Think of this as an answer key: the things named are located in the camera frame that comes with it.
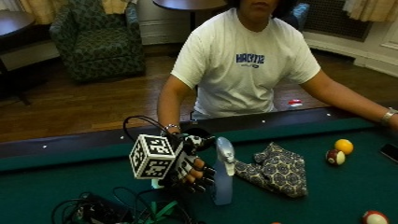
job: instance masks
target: wristwatch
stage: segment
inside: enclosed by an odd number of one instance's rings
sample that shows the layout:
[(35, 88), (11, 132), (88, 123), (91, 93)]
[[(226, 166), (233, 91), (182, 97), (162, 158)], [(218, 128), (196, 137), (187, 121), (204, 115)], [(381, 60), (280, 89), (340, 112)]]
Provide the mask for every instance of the wristwatch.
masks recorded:
[(384, 126), (389, 126), (389, 119), (393, 117), (395, 114), (398, 114), (398, 110), (389, 108), (389, 112), (385, 114), (385, 116), (381, 119), (381, 123)]

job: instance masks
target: dark wooden side table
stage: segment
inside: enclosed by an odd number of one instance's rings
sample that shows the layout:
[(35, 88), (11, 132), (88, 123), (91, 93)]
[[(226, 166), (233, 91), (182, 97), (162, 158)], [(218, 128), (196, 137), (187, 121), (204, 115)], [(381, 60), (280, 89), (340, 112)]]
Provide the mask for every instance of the dark wooden side table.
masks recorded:
[[(18, 35), (35, 23), (35, 17), (23, 11), (0, 11), (0, 39)], [(0, 55), (0, 85), (7, 93), (17, 95), (26, 105), (30, 101), (15, 85), (14, 78), (10, 76), (10, 70), (6, 67)]]
[(190, 11), (191, 31), (198, 27), (196, 12), (218, 10), (227, 6), (224, 0), (154, 0), (155, 5), (171, 10)]

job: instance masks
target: patterned upholstery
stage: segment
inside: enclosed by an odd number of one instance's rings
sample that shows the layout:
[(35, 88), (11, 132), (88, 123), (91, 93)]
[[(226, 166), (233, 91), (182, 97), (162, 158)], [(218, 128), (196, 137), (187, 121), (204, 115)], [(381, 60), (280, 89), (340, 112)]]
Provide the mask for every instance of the patterned upholstery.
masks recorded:
[(107, 15), (103, 0), (70, 0), (50, 27), (51, 38), (76, 82), (134, 76), (144, 72), (136, 5)]

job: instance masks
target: patterned fabric bag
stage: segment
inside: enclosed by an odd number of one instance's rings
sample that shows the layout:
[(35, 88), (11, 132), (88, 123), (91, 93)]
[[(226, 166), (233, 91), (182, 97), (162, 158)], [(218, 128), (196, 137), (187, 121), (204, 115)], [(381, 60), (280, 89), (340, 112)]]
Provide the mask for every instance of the patterned fabric bag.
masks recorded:
[(253, 184), (296, 198), (308, 195), (304, 158), (276, 143), (255, 154), (256, 163), (236, 160), (236, 175)]

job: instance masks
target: pool table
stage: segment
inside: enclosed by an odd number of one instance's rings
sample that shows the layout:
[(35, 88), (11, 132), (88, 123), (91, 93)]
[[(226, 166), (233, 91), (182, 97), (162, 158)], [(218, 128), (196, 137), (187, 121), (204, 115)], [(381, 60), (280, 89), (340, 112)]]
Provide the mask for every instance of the pool table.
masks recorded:
[[(308, 196), (289, 198), (235, 176), (228, 205), (214, 204), (210, 190), (182, 194), (196, 221), (352, 224), (361, 223), (368, 210), (377, 210), (398, 223), (398, 163), (380, 152), (387, 143), (398, 146), (398, 133), (389, 128), (333, 107), (184, 122), (182, 127), (202, 127), (227, 137), (244, 162), (253, 162), (253, 154), (271, 142), (305, 158)], [(151, 126), (130, 131), (134, 136), (159, 134)], [(340, 138), (351, 139), (355, 151), (341, 166), (333, 166), (325, 155)], [(51, 223), (56, 204), (86, 191), (114, 201), (119, 186), (138, 192), (151, 189), (151, 180), (134, 177), (132, 147), (123, 130), (2, 143), (2, 222)], [(211, 164), (218, 156), (214, 147), (199, 155)]]

